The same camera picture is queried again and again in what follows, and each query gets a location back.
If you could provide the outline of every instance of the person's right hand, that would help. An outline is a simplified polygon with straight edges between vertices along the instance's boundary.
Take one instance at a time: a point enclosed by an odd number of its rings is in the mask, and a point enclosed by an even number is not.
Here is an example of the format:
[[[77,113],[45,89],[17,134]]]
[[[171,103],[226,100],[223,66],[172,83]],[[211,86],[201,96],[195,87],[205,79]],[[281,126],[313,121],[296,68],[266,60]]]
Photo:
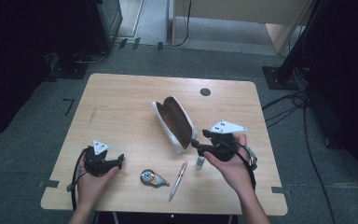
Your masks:
[[[234,138],[242,146],[246,147],[246,135],[234,133]],[[250,160],[249,153],[243,148],[239,147],[238,152],[247,160]],[[206,160],[213,165],[220,173],[227,183],[237,192],[241,190],[251,190],[252,188],[251,178],[246,170],[245,165],[240,157],[235,155],[229,161],[220,161],[212,153],[205,151],[204,157]]]

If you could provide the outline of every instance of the table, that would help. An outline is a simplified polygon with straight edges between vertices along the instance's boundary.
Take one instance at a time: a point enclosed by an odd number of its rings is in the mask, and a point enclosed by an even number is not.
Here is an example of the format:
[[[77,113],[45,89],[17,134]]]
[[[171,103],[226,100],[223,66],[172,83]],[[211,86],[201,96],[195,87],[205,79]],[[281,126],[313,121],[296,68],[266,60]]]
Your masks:
[[[209,96],[200,94],[208,88]],[[57,188],[46,188],[41,205],[45,209],[72,209],[66,191],[81,150],[93,139],[110,145],[108,160],[124,153],[121,171],[111,181],[96,205],[100,211],[227,214],[241,213],[234,190],[209,162],[196,168],[197,150],[189,146],[177,155],[158,123],[151,102],[175,96],[199,131],[198,140],[210,145],[201,130],[221,119],[246,126],[248,145],[258,157],[256,194],[268,215],[287,212],[284,195],[272,193],[281,187],[269,135],[255,84],[179,77],[145,77],[93,74],[79,102],[50,180]],[[183,162],[188,166],[173,200],[168,198]],[[155,189],[140,180],[144,169],[152,169],[171,183]]]
[[[298,25],[305,25],[313,0],[194,0],[190,17],[265,23],[272,45],[281,53]],[[172,44],[176,17],[187,17],[190,0],[173,0]]]

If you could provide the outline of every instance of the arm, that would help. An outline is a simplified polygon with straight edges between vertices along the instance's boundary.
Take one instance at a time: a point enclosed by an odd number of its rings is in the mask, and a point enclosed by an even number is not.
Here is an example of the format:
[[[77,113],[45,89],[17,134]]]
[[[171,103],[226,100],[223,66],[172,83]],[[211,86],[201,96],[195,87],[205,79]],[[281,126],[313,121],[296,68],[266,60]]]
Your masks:
[[[246,135],[234,134],[234,137],[241,145],[246,146]],[[239,152],[246,160],[249,160],[249,154],[243,147],[239,148]],[[269,218],[255,195],[250,176],[242,160],[234,156],[229,161],[220,161],[209,152],[204,152],[204,156],[220,171],[223,178],[237,193],[246,223],[269,223]]]
[[[83,167],[83,165],[84,156],[80,160],[79,167]],[[109,180],[118,172],[118,170],[118,167],[114,167],[110,169],[106,175],[96,177],[91,174],[83,175],[86,171],[84,168],[79,168],[79,176],[83,176],[79,178],[77,183],[77,207],[69,221],[70,224],[88,223],[95,204],[101,199]]]

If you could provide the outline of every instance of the person's left hand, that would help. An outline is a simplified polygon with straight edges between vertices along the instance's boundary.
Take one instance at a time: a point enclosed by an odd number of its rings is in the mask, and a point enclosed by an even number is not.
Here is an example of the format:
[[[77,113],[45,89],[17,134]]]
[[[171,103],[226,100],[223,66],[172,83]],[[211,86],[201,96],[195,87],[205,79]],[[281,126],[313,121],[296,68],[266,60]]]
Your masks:
[[[85,155],[79,163],[79,176],[86,173],[84,169]],[[77,183],[78,202],[77,207],[82,206],[85,209],[92,210],[95,204],[101,199],[104,191],[107,188],[109,180],[118,172],[118,167],[110,169],[104,176],[97,177],[92,174],[84,174]]]

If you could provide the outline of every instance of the forearm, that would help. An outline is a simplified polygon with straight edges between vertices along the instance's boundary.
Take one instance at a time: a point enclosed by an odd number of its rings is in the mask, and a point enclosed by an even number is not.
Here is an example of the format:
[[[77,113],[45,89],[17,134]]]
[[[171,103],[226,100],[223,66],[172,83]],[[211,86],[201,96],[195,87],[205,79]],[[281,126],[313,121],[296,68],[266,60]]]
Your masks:
[[[270,223],[269,218],[264,212],[263,207],[257,199],[257,196],[252,191],[248,191],[251,193],[245,192],[237,192],[238,197],[241,202],[241,210],[243,217],[248,224],[254,223]]]
[[[92,208],[88,206],[78,206],[72,215],[69,224],[87,224],[90,221]]]

